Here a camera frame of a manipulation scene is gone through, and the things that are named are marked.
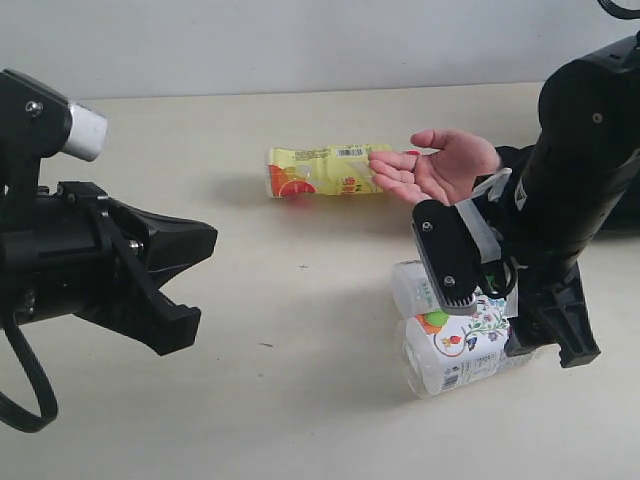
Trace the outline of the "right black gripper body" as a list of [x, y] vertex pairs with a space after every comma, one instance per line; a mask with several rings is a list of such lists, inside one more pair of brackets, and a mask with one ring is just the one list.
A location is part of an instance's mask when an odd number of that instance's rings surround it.
[[585, 300], [577, 252], [523, 263], [509, 257], [518, 274], [517, 312], [508, 316], [510, 332], [504, 353], [525, 356], [551, 344], [562, 356], [585, 354]]

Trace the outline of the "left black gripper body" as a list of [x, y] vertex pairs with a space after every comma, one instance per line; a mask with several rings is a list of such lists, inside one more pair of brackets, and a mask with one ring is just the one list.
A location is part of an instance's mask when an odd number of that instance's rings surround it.
[[2, 330], [65, 315], [108, 329], [112, 199], [91, 182], [1, 197]]

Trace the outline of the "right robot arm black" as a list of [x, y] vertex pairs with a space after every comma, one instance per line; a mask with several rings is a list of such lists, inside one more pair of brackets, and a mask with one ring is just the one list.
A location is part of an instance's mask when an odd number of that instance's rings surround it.
[[578, 259], [639, 175], [639, 37], [555, 71], [538, 100], [540, 134], [512, 162], [499, 202], [504, 250], [518, 266], [509, 357], [556, 345], [562, 367], [600, 353]]

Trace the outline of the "left robot arm silver black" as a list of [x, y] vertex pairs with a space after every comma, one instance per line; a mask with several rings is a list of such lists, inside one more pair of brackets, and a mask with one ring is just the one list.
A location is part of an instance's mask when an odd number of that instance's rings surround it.
[[21, 323], [73, 315], [159, 355], [194, 344], [202, 312], [163, 286], [209, 259], [218, 231], [141, 210], [91, 182], [36, 194], [21, 225], [1, 228], [1, 304]]

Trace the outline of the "person's open hand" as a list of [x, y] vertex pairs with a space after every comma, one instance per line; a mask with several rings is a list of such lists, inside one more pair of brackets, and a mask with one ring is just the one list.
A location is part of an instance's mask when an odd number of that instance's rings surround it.
[[369, 168], [375, 185], [413, 205], [424, 200], [458, 203], [471, 195], [478, 178], [501, 168], [496, 148], [473, 133], [428, 129], [413, 134], [410, 142], [430, 152], [376, 151], [369, 155]]

